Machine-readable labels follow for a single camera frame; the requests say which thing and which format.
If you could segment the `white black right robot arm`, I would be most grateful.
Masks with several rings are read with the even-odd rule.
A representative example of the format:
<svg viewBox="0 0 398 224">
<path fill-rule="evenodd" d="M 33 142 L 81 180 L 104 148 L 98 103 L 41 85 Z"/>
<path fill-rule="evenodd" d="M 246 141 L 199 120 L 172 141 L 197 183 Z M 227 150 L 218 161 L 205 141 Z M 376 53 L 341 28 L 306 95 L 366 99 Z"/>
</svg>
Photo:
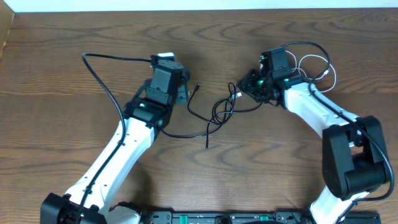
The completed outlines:
<svg viewBox="0 0 398 224">
<path fill-rule="evenodd" d="M 382 184 L 394 185 L 394 174 L 378 119 L 359 117 L 322 95 L 308 79 L 251 70 L 238 88 L 259 103 L 277 105 L 302 118 L 322 139 L 325 188 L 307 218 L 312 223 L 340 223 L 360 201 Z"/>
</svg>

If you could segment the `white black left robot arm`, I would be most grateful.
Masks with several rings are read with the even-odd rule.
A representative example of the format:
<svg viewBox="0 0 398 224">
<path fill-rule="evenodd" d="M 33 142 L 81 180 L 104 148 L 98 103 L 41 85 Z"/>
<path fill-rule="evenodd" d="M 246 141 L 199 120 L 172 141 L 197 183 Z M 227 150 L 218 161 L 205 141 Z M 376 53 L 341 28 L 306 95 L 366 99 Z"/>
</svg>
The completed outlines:
<svg viewBox="0 0 398 224">
<path fill-rule="evenodd" d="M 126 103 L 109 143 L 64 195 L 51 193 L 40 208 L 41 223 L 139 223 L 141 214 L 111 206 L 128 173 L 168 125 L 174 105 L 187 103 L 187 81 L 146 80 Z"/>
</svg>

